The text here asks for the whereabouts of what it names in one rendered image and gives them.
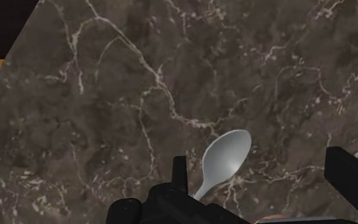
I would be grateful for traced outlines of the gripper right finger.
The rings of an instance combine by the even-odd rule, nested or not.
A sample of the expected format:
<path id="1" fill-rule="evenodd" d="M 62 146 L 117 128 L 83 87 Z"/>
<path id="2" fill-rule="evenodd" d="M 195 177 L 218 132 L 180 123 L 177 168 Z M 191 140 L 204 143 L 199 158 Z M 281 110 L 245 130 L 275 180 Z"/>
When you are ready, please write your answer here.
<path id="1" fill-rule="evenodd" d="M 324 177 L 358 211 L 358 158 L 339 146 L 328 147 Z"/>

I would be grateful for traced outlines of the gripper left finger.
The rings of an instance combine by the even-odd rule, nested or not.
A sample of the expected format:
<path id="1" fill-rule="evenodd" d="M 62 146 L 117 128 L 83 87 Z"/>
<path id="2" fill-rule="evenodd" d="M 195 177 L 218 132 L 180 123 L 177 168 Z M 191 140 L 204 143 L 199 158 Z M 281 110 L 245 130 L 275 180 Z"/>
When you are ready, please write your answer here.
<path id="1" fill-rule="evenodd" d="M 125 198 L 113 202 L 106 224 L 250 224 L 239 216 L 211 203 L 202 204 L 188 195 L 186 157 L 176 156 L 172 178 L 150 188 L 144 202 Z"/>

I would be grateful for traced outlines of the white plastic spoon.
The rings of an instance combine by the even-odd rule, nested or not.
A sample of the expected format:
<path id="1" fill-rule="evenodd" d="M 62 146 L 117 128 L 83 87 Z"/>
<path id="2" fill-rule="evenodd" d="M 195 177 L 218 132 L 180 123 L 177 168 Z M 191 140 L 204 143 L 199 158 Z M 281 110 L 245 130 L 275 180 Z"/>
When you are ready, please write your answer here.
<path id="1" fill-rule="evenodd" d="M 200 200 L 216 185 L 233 177 L 246 160 L 251 144 L 247 130 L 231 130 L 213 140 L 203 155 L 203 181 L 193 198 Z"/>

